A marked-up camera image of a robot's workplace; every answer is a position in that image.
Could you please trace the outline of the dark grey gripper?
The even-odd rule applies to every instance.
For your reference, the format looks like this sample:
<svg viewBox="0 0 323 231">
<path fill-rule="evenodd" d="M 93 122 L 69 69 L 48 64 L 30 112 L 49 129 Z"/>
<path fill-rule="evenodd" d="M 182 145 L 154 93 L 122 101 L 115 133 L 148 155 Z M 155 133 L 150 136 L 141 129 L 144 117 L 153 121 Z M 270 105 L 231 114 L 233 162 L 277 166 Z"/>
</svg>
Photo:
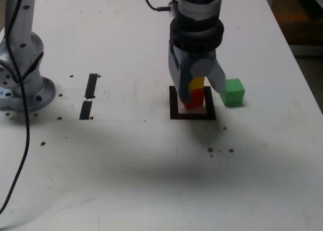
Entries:
<svg viewBox="0 0 323 231">
<path fill-rule="evenodd" d="M 178 97 L 183 103 L 191 100 L 189 84 L 192 76 L 206 77 L 217 93 L 222 93 L 226 88 L 226 75 L 216 59 L 215 50 L 187 53 L 169 43 L 168 66 Z"/>
</svg>

